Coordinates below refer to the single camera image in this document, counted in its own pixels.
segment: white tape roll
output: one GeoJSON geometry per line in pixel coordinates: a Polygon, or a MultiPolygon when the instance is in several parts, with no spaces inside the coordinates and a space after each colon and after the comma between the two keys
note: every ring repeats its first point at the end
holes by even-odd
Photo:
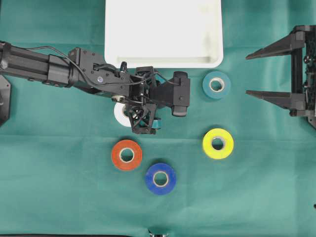
{"type": "Polygon", "coordinates": [[[116,103],[114,106],[114,116],[117,121],[125,127],[131,127],[128,116],[124,114],[125,104],[116,103]]]}

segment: blue tape roll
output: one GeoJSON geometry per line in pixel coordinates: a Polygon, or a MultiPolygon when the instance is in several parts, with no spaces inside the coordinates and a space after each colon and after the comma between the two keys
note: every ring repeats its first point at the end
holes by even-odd
{"type": "Polygon", "coordinates": [[[156,195],[165,195],[171,192],[176,185],[176,173],[170,165],[165,163],[157,163],[149,167],[146,172],[145,182],[147,188],[156,195]],[[159,186],[155,183],[154,177],[157,173],[164,173],[167,176],[167,183],[159,186]]]}
{"type": "Polygon", "coordinates": [[[161,119],[154,119],[152,128],[161,129],[161,119]]]}
{"type": "Polygon", "coordinates": [[[223,72],[210,72],[203,79],[203,90],[208,97],[212,99],[221,99],[231,90],[231,80],[229,80],[228,76],[223,72]],[[218,91],[213,90],[211,88],[211,83],[213,81],[218,81],[222,88],[218,91]]]}

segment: table surface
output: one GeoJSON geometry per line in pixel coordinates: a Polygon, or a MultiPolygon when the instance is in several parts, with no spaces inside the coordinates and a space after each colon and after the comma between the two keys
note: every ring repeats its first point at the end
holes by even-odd
{"type": "MultiPolygon", "coordinates": [[[[0,38],[22,47],[53,45],[67,53],[79,46],[102,54],[104,5],[2,0],[0,38]]],[[[245,94],[290,90],[289,57],[245,56],[295,25],[314,24],[316,1],[223,0],[222,9],[225,48],[217,69],[230,77],[230,94],[210,101],[201,86],[210,70],[187,69],[188,115],[159,110],[163,128],[154,136],[119,125],[110,99],[7,77],[12,104],[0,129],[0,233],[147,237],[150,228],[171,237],[316,235],[316,131],[303,118],[245,94]],[[234,137],[235,149],[224,160],[202,151],[212,127],[234,137]],[[115,169],[110,159],[124,138],[143,149],[141,166],[131,172],[115,169]],[[153,195],[144,182],[158,161],[177,173],[175,189],[165,196],[153,195]]],[[[174,70],[161,71],[171,77],[174,70]]]]}

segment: orange tape roll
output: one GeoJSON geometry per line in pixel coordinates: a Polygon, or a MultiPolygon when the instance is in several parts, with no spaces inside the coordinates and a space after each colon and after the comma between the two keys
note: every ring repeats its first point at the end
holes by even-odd
{"type": "Polygon", "coordinates": [[[116,168],[124,171],[130,171],[136,169],[142,162],[143,152],[140,146],[131,140],[122,140],[115,144],[112,149],[112,162],[116,168]],[[122,152],[129,149],[133,153],[133,157],[129,161],[122,159],[122,152]]]}

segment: yellow tape roll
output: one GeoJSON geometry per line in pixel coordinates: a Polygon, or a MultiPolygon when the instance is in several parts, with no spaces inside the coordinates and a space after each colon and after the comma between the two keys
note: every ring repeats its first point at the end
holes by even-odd
{"type": "Polygon", "coordinates": [[[229,156],[234,149],[234,140],[231,134],[221,128],[215,128],[209,130],[203,138],[203,150],[204,152],[213,159],[224,159],[229,156]],[[215,149],[212,146],[214,139],[219,138],[223,142],[223,147],[220,150],[215,149]]]}

